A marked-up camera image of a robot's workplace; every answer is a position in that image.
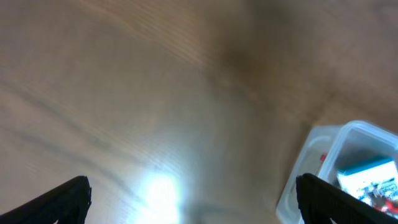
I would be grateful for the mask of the red handled pliers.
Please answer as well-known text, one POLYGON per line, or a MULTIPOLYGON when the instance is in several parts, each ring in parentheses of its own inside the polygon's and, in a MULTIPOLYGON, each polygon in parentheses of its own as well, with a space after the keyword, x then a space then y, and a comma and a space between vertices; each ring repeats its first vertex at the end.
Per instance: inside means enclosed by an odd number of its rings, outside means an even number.
POLYGON ((392 201, 385 197, 376 197, 373 199, 373 207, 377 210, 390 214, 397 215, 397 202, 392 201))

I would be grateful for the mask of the white blue product box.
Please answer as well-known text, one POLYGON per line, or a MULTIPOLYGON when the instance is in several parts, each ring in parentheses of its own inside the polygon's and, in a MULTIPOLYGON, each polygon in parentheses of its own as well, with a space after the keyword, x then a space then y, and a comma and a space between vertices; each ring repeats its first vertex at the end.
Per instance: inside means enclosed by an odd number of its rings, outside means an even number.
POLYGON ((377 157, 340 169, 336 177, 343 191, 372 207, 376 197, 397 202, 397 166, 391 157, 377 157))

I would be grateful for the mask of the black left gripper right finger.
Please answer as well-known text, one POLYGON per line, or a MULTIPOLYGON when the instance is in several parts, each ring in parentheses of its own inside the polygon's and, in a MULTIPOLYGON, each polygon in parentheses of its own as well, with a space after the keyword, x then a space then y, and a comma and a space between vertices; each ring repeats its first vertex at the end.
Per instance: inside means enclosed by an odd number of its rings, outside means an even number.
POLYGON ((397 224, 397 219, 309 173, 296 177, 298 208, 305 224, 397 224))

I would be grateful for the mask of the clear plastic container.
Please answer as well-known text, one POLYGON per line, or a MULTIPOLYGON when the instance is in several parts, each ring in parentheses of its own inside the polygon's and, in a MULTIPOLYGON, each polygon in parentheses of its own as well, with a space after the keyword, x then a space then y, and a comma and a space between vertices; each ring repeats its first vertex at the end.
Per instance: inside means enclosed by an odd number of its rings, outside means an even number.
POLYGON ((391 157, 397 166, 397 135, 365 121, 313 128, 295 162, 277 205, 282 223, 303 222, 298 208, 296 177, 310 173, 341 189, 337 171, 377 157, 391 157))

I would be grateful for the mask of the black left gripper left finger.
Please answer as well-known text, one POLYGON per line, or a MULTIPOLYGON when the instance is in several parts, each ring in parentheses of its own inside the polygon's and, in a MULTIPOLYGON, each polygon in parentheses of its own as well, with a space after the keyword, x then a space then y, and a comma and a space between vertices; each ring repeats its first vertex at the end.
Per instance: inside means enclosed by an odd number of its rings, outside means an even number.
POLYGON ((1 223, 84 224, 91 206, 86 176, 76 176, 39 197, 1 215, 1 223))

